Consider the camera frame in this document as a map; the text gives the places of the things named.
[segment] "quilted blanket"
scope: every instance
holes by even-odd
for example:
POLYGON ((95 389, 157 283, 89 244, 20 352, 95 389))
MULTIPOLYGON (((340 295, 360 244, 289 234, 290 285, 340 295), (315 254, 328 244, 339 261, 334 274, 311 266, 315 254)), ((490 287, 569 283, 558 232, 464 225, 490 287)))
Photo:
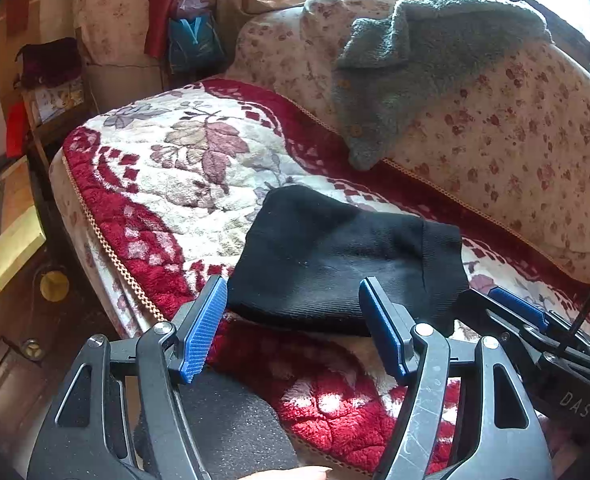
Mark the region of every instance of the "quilted blanket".
MULTIPOLYGON (((208 275, 233 272, 264 196, 290 184, 369 210, 459 225, 470 284, 483 292, 502 285, 572 317, 590 287, 395 164, 354 170, 336 133, 247 84, 207 80, 95 117, 69 135, 64 162, 102 247, 156 319, 172 317, 208 275)), ((464 327, 458 334, 475 337, 464 327)), ((232 315, 222 320, 208 362, 266 399, 295 437, 366 472, 404 395, 368 338, 278 331, 232 315)), ((454 380, 432 470, 446 464, 457 398, 454 380)))

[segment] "hand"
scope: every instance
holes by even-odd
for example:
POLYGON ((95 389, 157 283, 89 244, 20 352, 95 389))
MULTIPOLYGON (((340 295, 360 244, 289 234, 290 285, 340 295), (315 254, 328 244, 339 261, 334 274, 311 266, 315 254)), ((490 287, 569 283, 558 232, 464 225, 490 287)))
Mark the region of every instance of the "hand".
POLYGON ((240 480, 326 480, 330 467, 310 465, 295 469, 260 471, 240 480))

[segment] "black folded garment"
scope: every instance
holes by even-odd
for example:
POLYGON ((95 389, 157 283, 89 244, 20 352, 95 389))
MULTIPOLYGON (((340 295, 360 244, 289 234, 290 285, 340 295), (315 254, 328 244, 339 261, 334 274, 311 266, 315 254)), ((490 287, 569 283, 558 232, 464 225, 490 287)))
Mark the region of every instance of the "black folded garment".
POLYGON ((394 303, 445 336, 468 288, 456 226, 364 211, 303 186, 270 191, 229 279, 246 319, 313 332, 369 335, 360 281, 375 276, 394 303))

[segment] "round yellow object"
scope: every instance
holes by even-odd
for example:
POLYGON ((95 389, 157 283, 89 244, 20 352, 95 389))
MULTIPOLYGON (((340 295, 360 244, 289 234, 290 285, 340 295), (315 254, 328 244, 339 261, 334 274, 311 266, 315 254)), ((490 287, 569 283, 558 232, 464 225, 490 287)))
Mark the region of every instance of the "round yellow object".
POLYGON ((41 277, 40 292, 48 301, 57 303, 63 300, 70 290, 70 282, 63 272, 50 270, 41 277))

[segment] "blue gripper pad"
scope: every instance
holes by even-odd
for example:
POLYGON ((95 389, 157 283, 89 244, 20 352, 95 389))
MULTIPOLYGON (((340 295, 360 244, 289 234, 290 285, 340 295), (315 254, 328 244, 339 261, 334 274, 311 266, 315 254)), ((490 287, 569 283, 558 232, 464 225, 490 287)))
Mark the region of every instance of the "blue gripper pad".
POLYGON ((388 316, 367 280, 360 282, 359 300, 361 314, 371 332, 386 373, 394 377, 398 383, 403 383, 406 370, 403 365, 402 341, 397 338, 388 316))
MULTIPOLYGON (((228 297, 226 281, 223 278, 217 278, 213 290, 205 298, 197 319, 184 338, 184 361, 179 372, 185 384, 190 383, 204 366, 228 297)), ((200 300, 201 294, 195 303, 197 304, 200 300)))
POLYGON ((513 311, 520 317, 523 317, 533 326, 537 327, 540 332, 546 332, 549 327, 549 321, 546 319, 544 311, 538 306, 527 303, 522 298, 511 294, 501 286, 495 286, 488 291, 488 297, 504 305, 507 309, 513 311))

